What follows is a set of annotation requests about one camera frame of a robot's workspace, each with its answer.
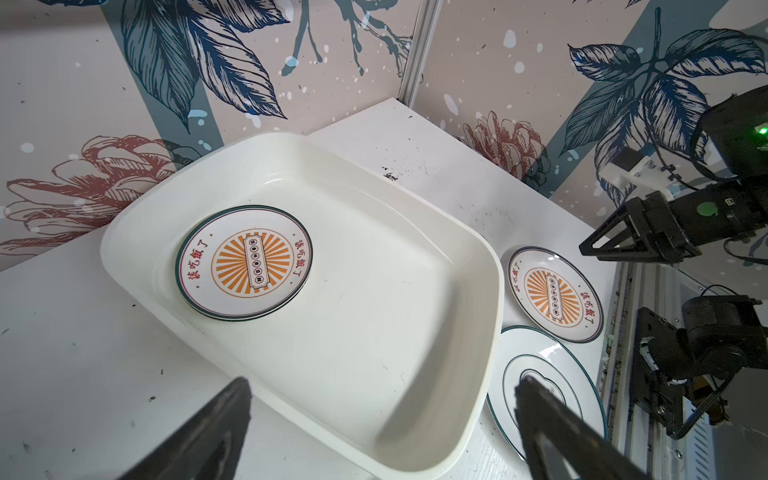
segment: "round plate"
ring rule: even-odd
[[[515,418],[515,388],[532,376],[596,432],[607,435],[603,404],[576,357],[553,336],[530,326],[502,330],[488,388],[488,406],[498,429],[525,460]]]
[[[176,282],[198,312],[241,321],[272,313],[299,292],[312,242],[290,214],[246,205],[203,220],[182,244]]]
[[[545,248],[525,247],[512,255],[507,270],[515,299],[541,328],[574,343],[600,335],[600,299],[571,262]]]

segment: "white plastic basin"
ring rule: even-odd
[[[245,204],[295,216],[314,260],[283,308],[228,323],[187,304],[174,260],[198,222]],[[133,202],[101,258],[182,340],[372,474],[436,478],[462,453],[488,389],[502,269],[476,232],[394,182],[304,137],[252,137]]]

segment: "table surface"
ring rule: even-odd
[[[606,314],[616,266],[582,257],[592,229],[414,111],[389,99],[310,135],[479,232],[502,260],[519,247],[560,253]],[[91,480],[130,468],[230,379],[104,271],[90,232],[0,273],[0,478]],[[504,326],[533,325],[505,296]],[[567,344],[598,377],[604,333]],[[237,478],[371,478],[258,399]],[[530,478],[481,412],[444,478]]]

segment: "wallpaper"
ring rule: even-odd
[[[419,4],[3,2],[0,270],[106,225],[226,144],[397,96]]]
[[[705,183],[689,160],[692,131],[709,106],[768,83],[766,38],[762,0],[445,0],[415,109],[597,227],[650,193],[599,174],[624,147]],[[697,153],[723,175],[706,135]],[[763,229],[732,247],[768,257],[767,241]],[[765,297],[768,270],[728,256],[722,242],[702,251],[680,268]]]

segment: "orange sunburst pattern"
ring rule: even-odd
[[[561,318],[551,314],[553,301],[547,285],[547,276],[553,276],[558,281],[560,302],[562,304]],[[583,318],[581,301],[573,287],[559,275],[543,268],[534,268],[525,274],[525,292],[528,299],[545,319],[559,326],[576,326]]]
[[[260,235],[264,245],[264,262],[270,275],[269,283],[253,288],[248,280],[248,259],[243,241],[251,235]],[[232,296],[250,298],[261,296],[280,286],[293,264],[293,248],[288,241],[272,230],[253,229],[235,233],[216,250],[211,273],[220,289]]]

